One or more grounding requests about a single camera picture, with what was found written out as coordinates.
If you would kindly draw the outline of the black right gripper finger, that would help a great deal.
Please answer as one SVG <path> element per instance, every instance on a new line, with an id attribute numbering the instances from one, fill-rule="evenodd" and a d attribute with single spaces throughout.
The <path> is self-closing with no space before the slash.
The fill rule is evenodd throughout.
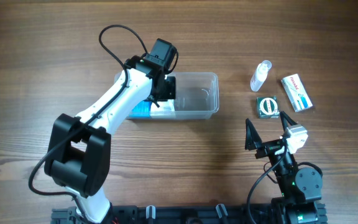
<path id="1" fill-rule="evenodd" d="M 298 124 L 293 119 L 291 119 L 291 117 L 289 117 L 289 115 L 287 115 L 286 112 L 284 112 L 284 111 L 280 112 L 280 120 L 282 123 L 283 130 L 286 130 L 289 126 Z"/>
<path id="2" fill-rule="evenodd" d="M 246 119 L 245 149 L 255 150 L 262 146 L 262 140 L 249 118 Z"/>

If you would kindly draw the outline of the green round-logo carton box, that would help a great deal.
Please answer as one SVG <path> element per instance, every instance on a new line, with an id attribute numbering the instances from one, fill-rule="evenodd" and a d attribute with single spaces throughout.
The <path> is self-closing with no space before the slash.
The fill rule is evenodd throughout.
<path id="1" fill-rule="evenodd" d="M 278 118 L 280 116 L 276 96 L 258 97 L 256 99 L 256 108 L 260 119 Z"/>

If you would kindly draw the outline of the white medicine carton box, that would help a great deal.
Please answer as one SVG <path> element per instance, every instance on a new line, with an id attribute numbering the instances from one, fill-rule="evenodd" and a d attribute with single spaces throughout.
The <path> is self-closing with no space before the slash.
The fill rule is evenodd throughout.
<path id="1" fill-rule="evenodd" d="M 175 114 L 175 100 L 158 101 L 159 107 L 156 104 L 151 104 L 150 117 L 153 119 L 174 119 Z"/>

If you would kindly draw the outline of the blue printed carton box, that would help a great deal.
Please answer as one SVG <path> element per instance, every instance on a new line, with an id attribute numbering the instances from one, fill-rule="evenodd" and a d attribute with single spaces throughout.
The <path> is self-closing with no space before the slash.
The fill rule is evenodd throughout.
<path id="1" fill-rule="evenodd" d="M 150 118 L 151 101 L 141 101 L 137 104 L 129 114 L 129 119 L 144 119 Z"/>

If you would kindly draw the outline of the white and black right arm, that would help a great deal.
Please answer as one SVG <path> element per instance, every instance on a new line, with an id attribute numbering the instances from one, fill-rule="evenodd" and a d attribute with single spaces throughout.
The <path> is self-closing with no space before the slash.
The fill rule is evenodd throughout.
<path id="1" fill-rule="evenodd" d="M 270 167 L 252 185 L 246 200 L 246 214 L 250 223 L 260 223 L 252 210 L 251 197 L 265 177 L 274 173 L 281 196 L 270 203 L 271 223 L 324 223 L 327 221 L 321 200 L 323 171 L 310 162 L 298 163 L 294 154 L 308 139 L 306 128 L 284 111 L 280 112 L 283 134 L 276 140 L 264 142 L 249 118 L 246 119 L 245 149 L 255 151 L 255 158 L 267 157 Z"/>

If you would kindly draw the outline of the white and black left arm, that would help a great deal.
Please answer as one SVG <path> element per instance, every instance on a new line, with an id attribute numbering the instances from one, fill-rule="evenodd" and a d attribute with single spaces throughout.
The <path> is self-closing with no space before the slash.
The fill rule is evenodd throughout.
<path id="1" fill-rule="evenodd" d="M 157 39 L 152 50 L 133 56 L 113 86 L 89 108 L 76 116 L 61 114 L 54 122 L 43 159 L 44 172 L 65 188 L 75 206 L 55 209 L 52 223 L 112 223 L 112 203 L 103 184 L 109 172 L 111 140 L 121 123 L 141 102 L 172 99 L 172 72 L 177 49 Z"/>

